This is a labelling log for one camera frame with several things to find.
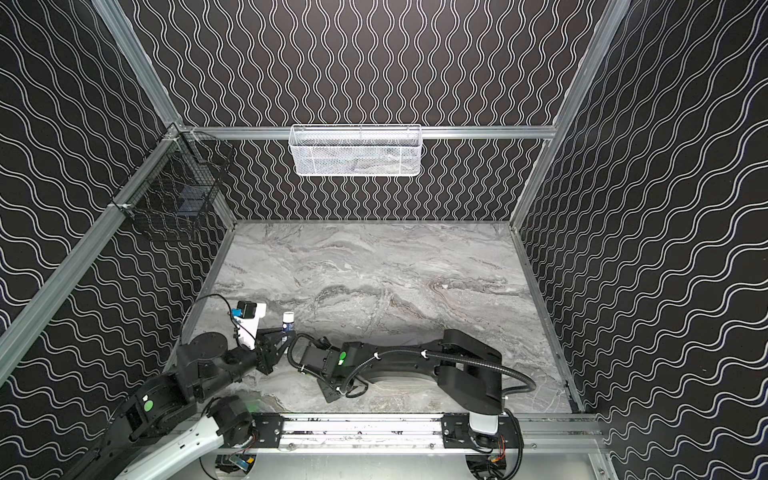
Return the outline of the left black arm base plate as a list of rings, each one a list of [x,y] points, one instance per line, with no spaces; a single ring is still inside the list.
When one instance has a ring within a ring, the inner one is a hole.
[[[277,448],[283,435],[285,417],[279,413],[253,413],[246,436],[236,443],[239,449]]]

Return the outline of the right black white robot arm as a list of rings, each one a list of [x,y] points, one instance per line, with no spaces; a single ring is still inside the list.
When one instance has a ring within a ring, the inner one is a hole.
[[[299,334],[286,358],[314,377],[327,402],[357,398],[380,381],[405,378],[434,382],[469,415],[469,428],[485,437],[499,433],[504,366],[499,353],[455,329],[427,343],[382,346],[366,342],[332,345]]]

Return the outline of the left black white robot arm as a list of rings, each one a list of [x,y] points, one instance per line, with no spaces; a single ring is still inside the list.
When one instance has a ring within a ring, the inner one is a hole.
[[[141,450],[156,444],[198,412],[211,420],[226,447],[254,440],[252,415],[237,395],[219,393],[252,370],[272,373],[296,339],[294,331],[269,328],[256,336],[252,349],[228,347],[219,332],[205,332],[176,351],[176,363],[145,381],[115,410],[104,434],[67,473],[66,479],[114,479]]]

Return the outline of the blue white glue stick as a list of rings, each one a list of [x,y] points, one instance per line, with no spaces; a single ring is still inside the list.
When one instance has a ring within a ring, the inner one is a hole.
[[[295,326],[295,314],[292,311],[283,313],[282,316],[282,330],[284,332],[291,332]]]

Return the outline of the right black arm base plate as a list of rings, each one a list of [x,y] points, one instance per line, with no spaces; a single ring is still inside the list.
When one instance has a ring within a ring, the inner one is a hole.
[[[511,415],[492,420],[475,413],[445,414],[440,419],[443,446],[447,449],[516,449],[520,447],[519,421]]]

